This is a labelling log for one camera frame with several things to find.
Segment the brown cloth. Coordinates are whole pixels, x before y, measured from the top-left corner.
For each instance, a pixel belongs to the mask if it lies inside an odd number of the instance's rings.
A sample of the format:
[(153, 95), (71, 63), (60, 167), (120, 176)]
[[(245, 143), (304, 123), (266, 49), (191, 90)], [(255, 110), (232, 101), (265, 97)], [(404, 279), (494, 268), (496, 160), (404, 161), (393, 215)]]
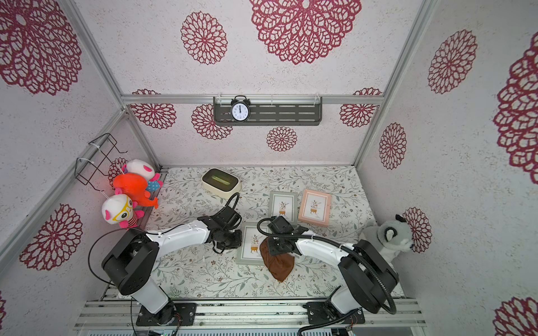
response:
[(263, 263), (272, 276), (279, 282), (284, 282), (294, 269), (295, 257), (289, 254), (272, 256), (269, 251), (268, 238), (263, 240), (259, 250)]

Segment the green picture frame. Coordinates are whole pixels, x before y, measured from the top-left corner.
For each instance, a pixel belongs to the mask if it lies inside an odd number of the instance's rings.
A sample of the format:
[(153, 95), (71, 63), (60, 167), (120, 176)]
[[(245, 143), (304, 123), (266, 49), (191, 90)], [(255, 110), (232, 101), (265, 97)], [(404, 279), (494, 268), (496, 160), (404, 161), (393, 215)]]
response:
[(266, 239), (258, 230), (256, 223), (244, 222), (240, 227), (242, 231), (241, 245), (236, 255), (238, 265), (263, 265), (260, 252), (261, 243)]
[(292, 225), (298, 223), (298, 195), (282, 191), (271, 191), (268, 216), (283, 216)]

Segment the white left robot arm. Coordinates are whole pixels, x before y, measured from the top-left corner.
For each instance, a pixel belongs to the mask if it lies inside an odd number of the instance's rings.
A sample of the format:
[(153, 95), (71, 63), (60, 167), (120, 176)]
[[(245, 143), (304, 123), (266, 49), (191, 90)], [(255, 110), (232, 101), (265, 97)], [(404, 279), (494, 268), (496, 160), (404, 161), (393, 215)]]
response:
[(241, 215), (225, 206), (212, 216), (178, 225), (165, 231), (126, 230), (102, 261), (102, 269), (121, 295), (140, 303), (148, 313), (171, 315), (174, 304), (152, 279), (157, 260), (190, 246), (211, 244), (215, 253), (242, 245)]

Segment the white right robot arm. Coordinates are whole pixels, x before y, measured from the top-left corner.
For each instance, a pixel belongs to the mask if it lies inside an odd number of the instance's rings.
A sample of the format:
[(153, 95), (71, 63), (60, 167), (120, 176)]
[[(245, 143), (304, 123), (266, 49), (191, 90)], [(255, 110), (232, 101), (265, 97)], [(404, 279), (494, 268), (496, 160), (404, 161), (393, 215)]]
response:
[(399, 276), (371, 243), (336, 242), (308, 228), (294, 227), (283, 216), (264, 218), (256, 228), (268, 238), (271, 255), (306, 256), (340, 272), (344, 284), (327, 299), (326, 309), (330, 312), (343, 316), (363, 309), (372, 314), (381, 310), (396, 314), (392, 291), (399, 283)]

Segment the cream tissue box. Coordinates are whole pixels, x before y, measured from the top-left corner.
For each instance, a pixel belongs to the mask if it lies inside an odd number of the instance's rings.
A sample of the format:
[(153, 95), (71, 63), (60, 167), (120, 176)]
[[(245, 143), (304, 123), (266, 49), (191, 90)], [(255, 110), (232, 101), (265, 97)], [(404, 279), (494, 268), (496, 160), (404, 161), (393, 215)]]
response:
[(202, 185), (207, 192), (224, 200), (228, 200), (242, 189), (238, 177), (217, 168), (211, 168), (204, 173)]

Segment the orange plush toy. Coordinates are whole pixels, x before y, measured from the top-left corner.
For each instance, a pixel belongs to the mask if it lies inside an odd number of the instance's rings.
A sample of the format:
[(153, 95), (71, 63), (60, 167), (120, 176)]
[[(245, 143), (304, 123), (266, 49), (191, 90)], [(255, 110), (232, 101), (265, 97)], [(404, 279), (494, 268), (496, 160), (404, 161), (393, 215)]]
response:
[(158, 198), (150, 199), (151, 193), (147, 190), (148, 182), (140, 175), (125, 173), (113, 179), (113, 188), (116, 193), (123, 193), (130, 197), (141, 207), (158, 208)]

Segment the white pink plush toy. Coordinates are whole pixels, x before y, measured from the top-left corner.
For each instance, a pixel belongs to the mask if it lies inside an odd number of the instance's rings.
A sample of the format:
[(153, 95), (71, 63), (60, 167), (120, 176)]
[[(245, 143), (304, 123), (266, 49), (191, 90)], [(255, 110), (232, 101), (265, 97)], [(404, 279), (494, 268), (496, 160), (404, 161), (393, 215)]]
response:
[(158, 181), (161, 177), (150, 164), (139, 159), (127, 162), (121, 167), (121, 170), (123, 173), (140, 175), (144, 177), (146, 181)]

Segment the white plush with glasses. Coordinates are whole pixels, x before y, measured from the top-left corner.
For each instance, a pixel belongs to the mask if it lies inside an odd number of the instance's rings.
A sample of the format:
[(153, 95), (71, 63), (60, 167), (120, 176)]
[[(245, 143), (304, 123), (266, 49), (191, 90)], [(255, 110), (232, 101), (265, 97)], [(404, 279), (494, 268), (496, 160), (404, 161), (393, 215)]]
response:
[(102, 205), (102, 216), (110, 225), (119, 225), (128, 229), (138, 226), (138, 221), (144, 217), (144, 211), (136, 210), (138, 203), (126, 194), (109, 197)]

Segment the grey husky plush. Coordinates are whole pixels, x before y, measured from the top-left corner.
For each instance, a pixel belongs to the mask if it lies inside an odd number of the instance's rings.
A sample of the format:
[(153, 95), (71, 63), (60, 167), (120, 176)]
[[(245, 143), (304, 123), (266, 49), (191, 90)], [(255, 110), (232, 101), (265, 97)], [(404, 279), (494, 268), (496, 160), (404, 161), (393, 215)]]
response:
[(369, 242), (389, 264), (399, 254), (409, 252), (414, 247), (411, 227), (399, 214), (395, 220), (380, 225), (374, 220), (368, 221), (360, 230), (362, 239)]

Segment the black alarm clock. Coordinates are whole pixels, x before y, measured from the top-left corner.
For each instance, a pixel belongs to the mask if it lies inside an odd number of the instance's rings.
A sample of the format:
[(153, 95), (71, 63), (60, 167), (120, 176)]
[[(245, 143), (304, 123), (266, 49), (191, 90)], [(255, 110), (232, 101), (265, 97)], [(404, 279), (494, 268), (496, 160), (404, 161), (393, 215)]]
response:
[(245, 122), (249, 119), (251, 101), (244, 95), (236, 95), (231, 100), (231, 116), (235, 122)]

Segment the pink picture frame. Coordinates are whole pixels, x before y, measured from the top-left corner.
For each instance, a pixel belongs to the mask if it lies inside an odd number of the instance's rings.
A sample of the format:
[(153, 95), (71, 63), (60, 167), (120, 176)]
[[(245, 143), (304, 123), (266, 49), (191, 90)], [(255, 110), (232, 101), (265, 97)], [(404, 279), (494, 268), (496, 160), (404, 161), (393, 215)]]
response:
[(328, 228), (331, 202), (331, 194), (305, 189), (298, 213), (298, 220), (303, 223)]

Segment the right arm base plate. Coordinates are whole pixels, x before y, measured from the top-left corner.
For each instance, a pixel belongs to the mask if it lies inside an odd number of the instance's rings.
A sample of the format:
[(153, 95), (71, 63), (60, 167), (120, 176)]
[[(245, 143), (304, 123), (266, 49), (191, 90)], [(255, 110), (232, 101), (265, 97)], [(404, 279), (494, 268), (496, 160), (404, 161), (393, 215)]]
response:
[[(308, 322), (311, 325), (328, 323), (344, 315), (344, 313), (340, 313), (327, 301), (310, 301), (305, 303), (303, 308), (307, 310)], [(365, 321), (364, 313), (362, 309), (359, 308), (358, 312), (355, 312), (352, 316), (342, 320), (342, 323), (365, 324)]]

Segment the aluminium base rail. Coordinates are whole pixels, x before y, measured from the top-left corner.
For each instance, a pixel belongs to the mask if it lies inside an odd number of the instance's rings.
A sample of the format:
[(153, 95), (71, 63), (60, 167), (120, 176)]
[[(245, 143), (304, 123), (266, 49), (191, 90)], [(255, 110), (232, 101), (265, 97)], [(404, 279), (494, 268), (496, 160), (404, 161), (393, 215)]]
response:
[[(214, 332), (231, 330), (269, 331), (273, 329), (295, 333), (298, 329), (323, 322), (312, 305), (322, 305), (322, 299), (248, 299), (248, 300), (179, 300), (180, 318), (159, 326), (141, 311), (141, 305), (128, 300), (88, 301), (76, 320), (73, 332), (89, 335), (119, 330), (126, 335), (145, 335), (149, 331), (170, 335), (190, 331)], [(397, 299), (396, 314), (379, 311), (357, 312), (334, 328), (347, 328), (349, 335), (361, 335), (366, 329), (407, 328), (412, 335), (428, 335), (425, 318), (414, 299)]]

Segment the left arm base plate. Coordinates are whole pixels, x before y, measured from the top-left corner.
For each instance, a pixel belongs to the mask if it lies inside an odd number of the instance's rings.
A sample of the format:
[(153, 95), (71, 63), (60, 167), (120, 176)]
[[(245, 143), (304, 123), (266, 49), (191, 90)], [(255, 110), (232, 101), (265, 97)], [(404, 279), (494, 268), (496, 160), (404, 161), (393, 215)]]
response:
[(161, 311), (152, 314), (147, 308), (141, 307), (136, 326), (192, 326), (196, 316), (196, 303), (168, 302)]

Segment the grey wall shelf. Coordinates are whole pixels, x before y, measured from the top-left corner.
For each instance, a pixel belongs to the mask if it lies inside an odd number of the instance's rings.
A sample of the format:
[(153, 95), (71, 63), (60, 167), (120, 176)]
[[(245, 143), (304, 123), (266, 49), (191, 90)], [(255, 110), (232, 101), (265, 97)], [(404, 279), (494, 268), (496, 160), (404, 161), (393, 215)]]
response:
[(231, 100), (220, 97), (213, 98), (213, 121), (218, 126), (318, 126), (322, 121), (321, 97), (311, 102), (300, 104), (284, 104), (270, 102), (261, 104), (252, 102), (250, 117), (245, 122), (235, 122), (231, 116)]

